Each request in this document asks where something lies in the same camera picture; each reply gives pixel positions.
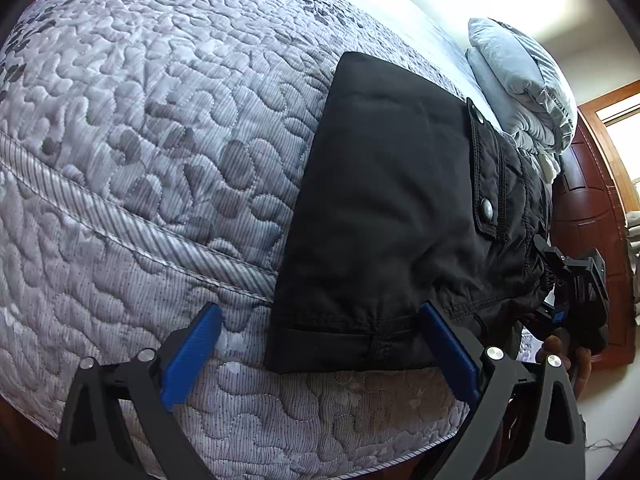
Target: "red wooden panel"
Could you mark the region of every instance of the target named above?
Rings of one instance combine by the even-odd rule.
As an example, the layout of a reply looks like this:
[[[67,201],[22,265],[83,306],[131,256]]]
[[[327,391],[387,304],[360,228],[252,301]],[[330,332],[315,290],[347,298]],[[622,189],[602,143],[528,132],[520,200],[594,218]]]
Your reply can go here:
[[[564,173],[553,188],[551,242],[574,258],[596,247],[607,264],[609,347],[594,357],[594,369],[631,363],[636,353],[634,299],[625,215],[613,178],[582,118],[562,162]]]

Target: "folded black pants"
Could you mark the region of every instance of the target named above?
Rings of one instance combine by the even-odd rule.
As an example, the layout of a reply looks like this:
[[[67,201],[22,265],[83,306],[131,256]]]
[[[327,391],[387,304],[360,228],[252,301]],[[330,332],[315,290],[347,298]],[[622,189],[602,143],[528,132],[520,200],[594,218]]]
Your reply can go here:
[[[535,170],[471,100],[344,54],[295,206],[265,366],[434,365],[418,333],[425,301],[504,344],[546,295],[532,238],[546,238],[549,215]]]

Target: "finger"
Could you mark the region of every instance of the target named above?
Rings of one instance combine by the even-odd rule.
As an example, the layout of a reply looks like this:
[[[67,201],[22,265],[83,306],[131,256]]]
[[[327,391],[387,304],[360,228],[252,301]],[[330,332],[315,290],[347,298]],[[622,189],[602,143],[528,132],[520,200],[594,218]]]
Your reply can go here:
[[[591,375],[591,350],[580,347],[575,351],[575,360],[578,371],[575,376],[574,394],[578,399],[584,391],[589,376]]]
[[[556,352],[549,352],[549,351],[545,350],[545,348],[541,348],[536,353],[536,362],[537,363],[543,363],[545,361],[545,359],[547,357],[549,357],[550,355],[557,355],[559,358],[561,358],[562,359],[562,364],[564,365],[564,369],[565,370],[569,370],[571,368],[571,361],[569,360],[568,357],[560,355],[559,353],[556,353]]]
[[[542,343],[542,348],[551,354],[562,355],[562,341],[555,335],[547,337]]]

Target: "bed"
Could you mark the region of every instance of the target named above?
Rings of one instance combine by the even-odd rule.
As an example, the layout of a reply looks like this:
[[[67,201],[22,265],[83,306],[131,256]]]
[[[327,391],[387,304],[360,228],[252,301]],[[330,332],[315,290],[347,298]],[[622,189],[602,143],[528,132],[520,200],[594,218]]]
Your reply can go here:
[[[468,408],[435,369],[261,365],[300,177],[347,50],[472,98],[499,129],[464,53],[408,0],[25,11],[0,64],[0,392],[12,406],[55,436],[82,357],[128,360],[214,301],[225,327],[176,416],[217,477],[350,478],[455,434]],[[534,346],[524,338],[522,353]]]

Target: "folded blanket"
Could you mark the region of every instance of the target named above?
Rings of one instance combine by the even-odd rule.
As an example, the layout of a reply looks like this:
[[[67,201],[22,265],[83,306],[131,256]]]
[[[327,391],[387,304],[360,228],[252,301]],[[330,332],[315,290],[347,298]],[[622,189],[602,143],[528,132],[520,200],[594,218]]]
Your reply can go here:
[[[535,40],[487,18],[469,20],[467,59],[505,133],[533,154],[551,182],[554,154],[573,139],[577,105],[558,64]]]

